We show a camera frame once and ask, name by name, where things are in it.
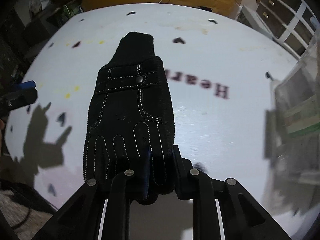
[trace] black glove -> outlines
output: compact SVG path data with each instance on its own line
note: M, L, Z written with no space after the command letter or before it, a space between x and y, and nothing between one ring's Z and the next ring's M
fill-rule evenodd
M130 168L151 148L149 194L173 190L174 120L153 37L128 33L103 66L88 112L84 180L100 183Z

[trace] glove stitching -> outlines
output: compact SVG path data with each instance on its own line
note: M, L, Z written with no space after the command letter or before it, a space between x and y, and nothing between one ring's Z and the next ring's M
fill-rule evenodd
M127 149L125 148L125 143L124 143L124 138L123 138L123 136L122 136L122 135L120 135L120 134L117 134L116 136L114 136L113 141L115 140L115 138L116 138L117 136L120 136L120 137L122 138L122 140L123 140L123 146L124 146L124 151L125 151L125 155L127 155L128 161L130 162L129 157L128 157L128 154L127 154Z
M145 73L144 75L149 75L149 74L154 74L156 72L149 72L149 73ZM126 76L126 77L139 77L141 76L141 74L139 75L135 75L135 76ZM110 80L113 80L113 79L118 79L118 78L126 78L126 77L117 77L117 78L111 78Z
M97 146L97 139L98 138L96 138L96 141L94 143L93 178L94 178L94 175L95 175L95 172L96 172L96 146Z
M117 162L118 162L118 158L117 158L117 154L116 154L116 150L115 150L115 137L113 138L112 140L112 144L113 144L113 152L115 153L115 156L116 156L116 167L115 167L115 174L117 174Z
M109 68L109 70L108 70L108 80L111 78L111 69L113 69L113 68Z
M139 94L139 96L140 96L140 104L141 104L141 108L142 108L142 111L144 112L144 114L146 115L146 117L154 118L154 119L156 119L156 120L160 120L161 122L163 122L163 120L161 120L160 118L158 118L158 117L154 117L154 116L152 116L152 115L148 114L148 113L144 110L144 108L143 108L143 104L142 104L143 90L140 90L140 94Z
M105 146L105 148L106 148L107 156L108 156L108 158L109 158L109 162L108 162L108 166L107 166L107 173L106 173L106 179L107 179L107 175L108 175L108 168L109 168L109 163L110 163L110 156L108 155L107 144L106 144L106 140L105 140L105 138L104 138L102 135L98 135L98 136L97 136L97 139L98 139L98 137L102 137L102 138L103 138L104 146Z
M103 113L103 110L104 110L104 106L106 104L106 101L107 101L107 97L108 97L108 94L105 95L104 97L104 100L103 100L103 105L102 105L102 108L100 110L100 114L99 114L99 118L97 119L97 121L94 122L93 125L90 126L89 130L92 130L94 128L96 128L98 126L98 124L101 122L101 119L102 119L102 113Z
M133 136L134 136L134 141L135 141L135 143L136 143L136 148L137 148L137 152L138 152L139 158L141 158L141 157L140 157L139 150L138 150L138 146L137 146L136 135L135 135L135 133L134 133L134 129L136 128L136 126L137 126L138 123L141 123L141 122L137 122L137 123L135 124L135 126L133 127Z
M138 89L138 93L137 93L137 102L138 102L138 110L139 110L139 113L140 113L141 117L142 117L144 120L150 121L150 122L156 122L156 121L153 121L153 120L145 119L145 118L143 117L143 115L142 115L142 113L141 113L141 111L140 111L140 104L141 104L141 107L142 107L142 103L140 102L140 104L139 104L139 91L140 91L140 90L141 90L141 89Z
M164 164L164 183L167 180L167 173L166 173L166 169L165 169L165 161L164 161L164 153L163 153L163 149L162 149L162 143L161 143L161 136L160 136L160 131L159 131L159 126L158 126L158 121L157 121L157 129L158 129L158 133L159 133L159 140L160 140L160 146L161 146L161 151L162 151L162 157L163 157L163 164Z
M89 141L90 141L90 135L89 135L89 138L88 138L88 143L87 143L87 150L85 151L85 169L84 169L84 180L85 180L85 176L86 176L86 173L87 173L87 162L88 162L87 156L88 156L88 147L89 147Z
M146 85L152 85L152 84L157 84L157 82L155 82L155 83L147 83ZM120 88L134 88L134 87L138 87L138 86L141 86L141 84L139 84L139 85L134 85L134 86L126 86L126 87L118 87L118 88L109 88L108 90L115 90L115 89L120 89Z

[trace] metal pin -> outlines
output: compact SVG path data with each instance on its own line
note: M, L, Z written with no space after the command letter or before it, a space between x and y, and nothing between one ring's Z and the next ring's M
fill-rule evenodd
M142 76L138 76L137 77L137 83L141 83L143 81L143 77Z
M89 179L88 181L87 181L87 185L88 186L94 186L94 185L96 185L97 184L97 181L95 180L95 179Z
M230 186L234 186L235 184L237 184L237 181L233 178L230 178L230 179L227 179L227 183L230 185Z
M192 170L190 170L190 174L191 175L199 175L199 173L200 173L200 171L198 171L197 169L192 169Z
M126 170L126 171L124 172L124 174L125 174L126 176L132 176L132 175L134 174L134 171L133 171L133 170Z

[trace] tabletop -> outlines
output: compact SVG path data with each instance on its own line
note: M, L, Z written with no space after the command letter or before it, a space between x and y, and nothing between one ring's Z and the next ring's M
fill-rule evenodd
M28 183L57 207L83 184L87 113L97 72L132 31L154 38L172 97L174 143L182 157L211 178L237 179L265 206L270 180L265 115L273 107L265 73L282 80L296 60L241 23L170 4L88 11L71 18L44 46L24 77L36 82L38 99L10 113L5 135ZM287 210L273 217L293 236L319 210ZM151 206L133 203L131 221L133 239L151 233L153 239L192 239L192 204L173 194L160 196ZM132 229L147 227L144 232Z

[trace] glove cuff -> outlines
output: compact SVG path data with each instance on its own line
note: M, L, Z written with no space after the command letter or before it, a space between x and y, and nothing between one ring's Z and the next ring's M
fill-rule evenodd
M153 57L153 37L149 34L131 32L121 39L116 53L102 69L135 65Z

